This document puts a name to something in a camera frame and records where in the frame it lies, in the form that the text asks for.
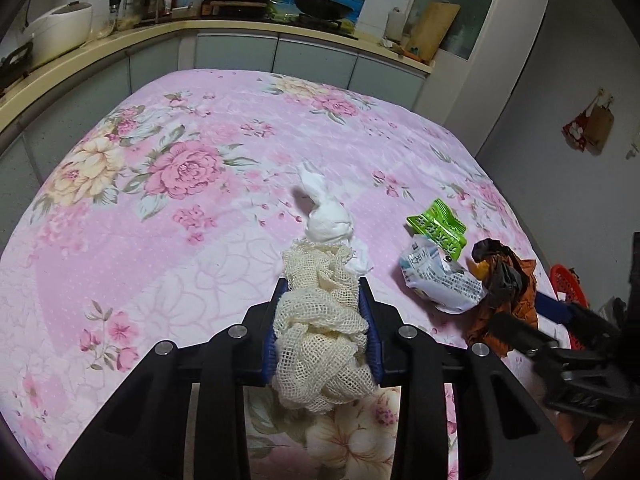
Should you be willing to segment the person's right hand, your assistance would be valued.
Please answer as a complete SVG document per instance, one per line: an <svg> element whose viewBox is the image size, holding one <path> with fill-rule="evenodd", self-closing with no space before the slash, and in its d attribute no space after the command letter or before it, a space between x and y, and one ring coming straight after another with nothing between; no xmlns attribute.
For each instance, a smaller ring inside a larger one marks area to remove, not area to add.
<svg viewBox="0 0 640 480"><path fill-rule="evenodd" d="M630 422L600 422L585 416L559 412L556 430L570 448L578 464L601 456L612 442L619 441L631 426Z"/></svg>

